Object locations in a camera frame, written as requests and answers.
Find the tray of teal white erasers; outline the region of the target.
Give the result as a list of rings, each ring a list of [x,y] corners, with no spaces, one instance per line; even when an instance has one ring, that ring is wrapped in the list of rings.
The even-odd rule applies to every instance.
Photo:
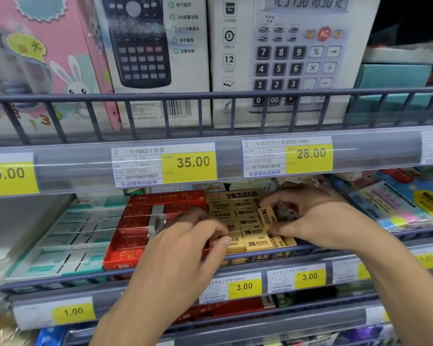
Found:
[[[77,198],[6,273],[6,283],[103,271],[129,196]]]

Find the blue packet with yellow label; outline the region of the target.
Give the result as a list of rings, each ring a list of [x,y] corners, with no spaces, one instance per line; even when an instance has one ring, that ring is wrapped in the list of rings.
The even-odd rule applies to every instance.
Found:
[[[375,177],[390,184],[433,218],[433,167],[382,169]]]

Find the tray of yellow erasers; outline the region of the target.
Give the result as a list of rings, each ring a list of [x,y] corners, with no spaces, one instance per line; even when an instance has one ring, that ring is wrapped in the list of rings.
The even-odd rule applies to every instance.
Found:
[[[206,195],[209,213],[226,224],[232,238],[227,254],[244,254],[242,257],[225,260],[221,267],[298,256],[292,250],[297,246],[295,239],[264,231],[258,209],[261,208],[260,200],[265,195],[266,192],[262,189]]]

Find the black scientific calculator box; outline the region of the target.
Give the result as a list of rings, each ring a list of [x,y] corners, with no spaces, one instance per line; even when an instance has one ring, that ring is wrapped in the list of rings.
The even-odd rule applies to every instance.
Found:
[[[117,102],[124,128],[211,124],[209,99],[171,99],[210,91],[206,0],[94,0],[115,93],[167,94]]]

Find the person's right hand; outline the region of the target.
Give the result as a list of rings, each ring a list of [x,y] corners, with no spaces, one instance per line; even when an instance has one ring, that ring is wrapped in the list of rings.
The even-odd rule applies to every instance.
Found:
[[[333,250],[364,253],[390,236],[389,232],[350,204],[317,188],[281,188],[264,198],[262,208],[293,203],[303,219],[302,240]]]

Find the cartoon print notepads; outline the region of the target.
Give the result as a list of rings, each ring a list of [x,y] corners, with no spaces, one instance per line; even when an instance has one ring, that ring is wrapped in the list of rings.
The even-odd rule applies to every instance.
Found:
[[[334,193],[333,187],[327,177],[323,174],[282,176],[273,178],[277,188],[298,188],[309,186],[317,188],[330,195]]]

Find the yellow white price tag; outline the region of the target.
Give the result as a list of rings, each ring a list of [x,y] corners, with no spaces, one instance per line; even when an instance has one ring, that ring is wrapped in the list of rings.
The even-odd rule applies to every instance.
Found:
[[[243,177],[329,173],[334,165],[331,136],[242,140]]]
[[[39,193],[34,153],[0,153],[0,197]]]
[[[410,252],[426,269],[433,269],[433,246],[412,248]]]
[[[271,270],[267,272],[267,292],[277,294],[316,288],[326,285],[326,279],[325,263]]]
[[[210,304],[262,295],[262,273],[214,278],[201,293],[199,304]]]
[[[151,187],[218,179],[214,142],[111,149],[116,188]]]
[[[371,279],[371,275],[361,260],[345,259],[332,262],[332,284],[352,283]]]
[[[92,297],[14,305],[12,311],[21,330],[33,330],[96,320]]]

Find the person's right forearm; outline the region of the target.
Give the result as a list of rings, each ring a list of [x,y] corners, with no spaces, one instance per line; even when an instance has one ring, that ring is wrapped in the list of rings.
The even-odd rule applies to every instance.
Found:
[[[433,275],[389,232],[371,229],[354,251],[398,337],[403,346],[433,346]]]

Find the yellow eraser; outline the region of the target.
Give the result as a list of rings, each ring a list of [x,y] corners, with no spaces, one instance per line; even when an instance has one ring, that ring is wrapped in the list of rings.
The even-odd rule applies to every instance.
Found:
[[[278,222],[277,216],[271,206],[259,208],[258,213],[265,232],[268,232],[270,230],[270,226],[273,223]]]

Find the teal box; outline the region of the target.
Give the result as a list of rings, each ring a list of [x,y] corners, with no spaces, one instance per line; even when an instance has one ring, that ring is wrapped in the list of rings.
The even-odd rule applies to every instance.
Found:
[[[359,68],[354,88],[425,87],[431,72],[432,65],[426,64],[363,63]],[[407,97],[407,93],[388,95],[376,118],[376,123],[394,122]],[[361,96],[350,118],[350,123],[352,125],[368,124],[380,99],[380,94]]]

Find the white desk calculator box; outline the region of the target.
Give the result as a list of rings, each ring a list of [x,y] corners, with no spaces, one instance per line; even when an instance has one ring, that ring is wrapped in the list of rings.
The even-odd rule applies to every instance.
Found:
[[[212,90],[271,97],[214,99],[217,129],[340,124],[350,96],[280,96],[354,86],[381,0],[207,0]]]

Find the red box of erasers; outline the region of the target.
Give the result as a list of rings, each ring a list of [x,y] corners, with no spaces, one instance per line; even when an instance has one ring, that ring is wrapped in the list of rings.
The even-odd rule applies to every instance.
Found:
[[[130,197],[104,256],[104,269],[136,267],[149,241],[178,215],[194,207],[208,212],[204,191]]]

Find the person's left hand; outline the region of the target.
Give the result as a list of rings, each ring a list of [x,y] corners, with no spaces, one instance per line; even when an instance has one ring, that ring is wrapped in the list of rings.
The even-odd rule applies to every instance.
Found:
[[[137,285],[201,284],[207,288],[220,265],[201,263],[212,248],[212,239],[223,236],[229,233],[222,221],[201,208],[191,208],[149,241],[130,281]]]

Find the red packets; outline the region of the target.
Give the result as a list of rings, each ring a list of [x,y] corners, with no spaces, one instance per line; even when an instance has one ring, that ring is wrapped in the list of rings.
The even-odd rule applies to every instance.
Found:
[[[210,303],[189,308],[173,324],[242,315],[275,308],[276,305],[271,296],[250,297],[239,300]]]

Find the white flat box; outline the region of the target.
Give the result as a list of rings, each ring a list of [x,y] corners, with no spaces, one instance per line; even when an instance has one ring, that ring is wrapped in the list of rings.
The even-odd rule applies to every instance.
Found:
[[[433,65],[433,49],[396,47],[367,47],[362,63],[429,64]]]

